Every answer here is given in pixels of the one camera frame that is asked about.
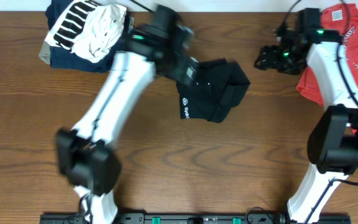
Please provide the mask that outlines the black hydrogen t-shirt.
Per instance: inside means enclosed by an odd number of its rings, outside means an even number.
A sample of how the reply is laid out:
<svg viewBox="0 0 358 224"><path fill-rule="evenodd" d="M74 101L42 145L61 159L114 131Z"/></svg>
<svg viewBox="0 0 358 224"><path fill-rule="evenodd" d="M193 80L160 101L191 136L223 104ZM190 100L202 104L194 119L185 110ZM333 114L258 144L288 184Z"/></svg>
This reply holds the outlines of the black hydrogen t-shirt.
<svg viewBox="0 0 358 224"><path fill-rule="evenodd" d="M198 64L198 76L190 86L177 83L180 118L221 123L242 101L250 81L237 62L221 58Z"/></svg>

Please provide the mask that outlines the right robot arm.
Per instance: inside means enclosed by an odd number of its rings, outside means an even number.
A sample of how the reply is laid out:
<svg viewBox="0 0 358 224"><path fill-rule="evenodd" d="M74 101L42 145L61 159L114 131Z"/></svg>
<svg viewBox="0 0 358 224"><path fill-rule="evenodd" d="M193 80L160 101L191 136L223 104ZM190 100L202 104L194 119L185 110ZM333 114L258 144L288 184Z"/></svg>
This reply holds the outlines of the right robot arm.
<svg viewBox="0 0 358 224"><path fill-rule="evenodd" d="M278 45L260 50L254 66L297 75L309 67L318 82L324 114L307 143L310 161L280 223L316 223L339 184L358 186L348 178L358 169L358 87L336 30L278 31Z"/></svg>

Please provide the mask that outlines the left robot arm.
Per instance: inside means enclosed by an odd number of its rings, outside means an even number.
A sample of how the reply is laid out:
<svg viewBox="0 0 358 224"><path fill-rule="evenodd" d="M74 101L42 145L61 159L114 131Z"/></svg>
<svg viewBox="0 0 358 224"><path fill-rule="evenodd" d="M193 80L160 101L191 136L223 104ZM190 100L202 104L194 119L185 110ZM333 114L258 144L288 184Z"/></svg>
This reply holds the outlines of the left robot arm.
<svg viewBox="0 0 358 224"><path fill-rule="evenodd" d="M184 26L171 32L154 27L133 30L89 110L71 129L57 131L59 171L80 197L80 212L71 216L75 223L115 221L113 188L122 165L113 150L139 97L157 75L193 83L198 62L185 54L193 35Z"/></svg>

